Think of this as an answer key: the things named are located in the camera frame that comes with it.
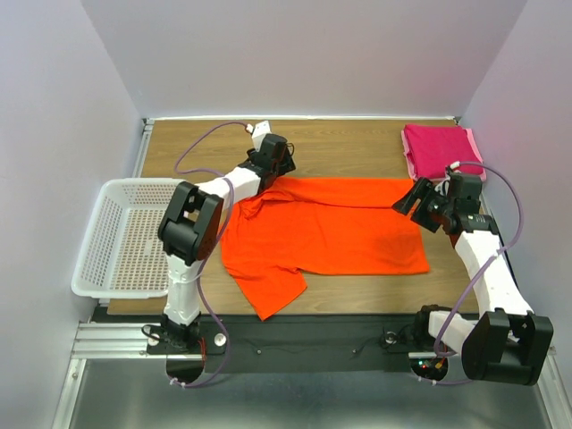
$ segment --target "white enclosure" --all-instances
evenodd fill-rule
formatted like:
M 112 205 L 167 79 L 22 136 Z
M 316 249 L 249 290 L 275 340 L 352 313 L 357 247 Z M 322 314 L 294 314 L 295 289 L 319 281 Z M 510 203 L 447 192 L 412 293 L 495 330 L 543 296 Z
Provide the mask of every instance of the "white enclosure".
M 79 320 L 73 267 L 142 117 L 463 115 L 526 211 L 517 283 L 572 392 L 569 0 L 20 0 L 0 14 L 0 426 L 49 427 Z M 505 237 L 509 193 L 485 197 Z
M 91 207 L 141 122 L 79 2 L 4 4 L 0 40 L 0 426 L 44 428 L 94 306 L 70 289 Z
M 82 0 L 147 117 L 461 115 L 525 0 Z
M 572 3 L 530 0 L 464 117 L 481 154 L 513 180 L 525 229 L 510 262 L 525 299 L 555 324 L 556 359 L 572 393 Z M 485 198 L 510 237 L 517 211 L 491 177 Z

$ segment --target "laundry basket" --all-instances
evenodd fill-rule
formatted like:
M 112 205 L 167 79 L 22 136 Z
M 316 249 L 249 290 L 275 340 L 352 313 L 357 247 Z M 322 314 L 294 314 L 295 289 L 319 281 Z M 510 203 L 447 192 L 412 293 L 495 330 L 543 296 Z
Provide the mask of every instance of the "laundry basket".
M 146 299 L 167 292 L 167 262 L 157 238 L 177 179 L 121 179 L 99 192 L 71 289 L 98 299 Z

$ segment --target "wooden table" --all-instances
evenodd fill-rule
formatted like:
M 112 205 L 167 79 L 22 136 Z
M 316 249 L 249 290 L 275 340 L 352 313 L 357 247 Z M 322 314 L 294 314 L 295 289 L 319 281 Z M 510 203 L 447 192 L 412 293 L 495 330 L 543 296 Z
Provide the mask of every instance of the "wooden table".
M 292 176 L 407 178 L 400 132 L 412 121 L 271 121 L 272 131 L 296 146 L 298 169 Z M 155 123 L 142 177 L 177 177 L 173 165 L 181 153 L 220 121 Z M 415 121 L 452 126 L 453 121 Z M 181 168 L 209 167 L 228 172 L 246 159 L 251 140 L 240 126 L 217 130 L 191 151 Z M 203 173 L 186 177 L 200 182 Z M 401 276 L 326 276 L 305 273 L 307 290 L 280 314 L 415 313 L 423 304 L 452 306 L 468 276 L 448 237 L 422 231 L 431 272 Z M 216 249 L 203 274 L 209 303 L 220 314 L 253 314 L 252 306 L 226 273 Z M 164 299 L 112 299 L 110 314 L 161 314 Z M 477 311 L 471 294 L 464 311 Z

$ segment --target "folded pink cloth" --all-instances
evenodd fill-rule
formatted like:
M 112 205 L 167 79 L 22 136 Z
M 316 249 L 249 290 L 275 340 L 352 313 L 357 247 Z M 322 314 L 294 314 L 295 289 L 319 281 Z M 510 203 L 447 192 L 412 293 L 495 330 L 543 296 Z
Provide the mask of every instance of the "folded pink cloth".
M 456 161 L 482 162 L 473 132 L 462 127 L 425 127 L 409 124 L 401 132 L 409 177 L 417 180 L 426 177 L 441 180 L 446 177 L 445 168 Z M 484 181 L 481 167 L 466 165 L 460 171 L 478 174 Z

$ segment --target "orange t-shirt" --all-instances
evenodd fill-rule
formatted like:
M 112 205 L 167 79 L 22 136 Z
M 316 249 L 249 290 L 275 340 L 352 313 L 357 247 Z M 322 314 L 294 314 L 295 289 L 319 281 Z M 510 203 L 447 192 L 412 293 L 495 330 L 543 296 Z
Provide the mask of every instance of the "orange t-shirt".
M 429 271 L 419 227 L 391 209 L 411 180 L 281 177 L 232 212 L 223 263 L 265 320 L 319 274 Z

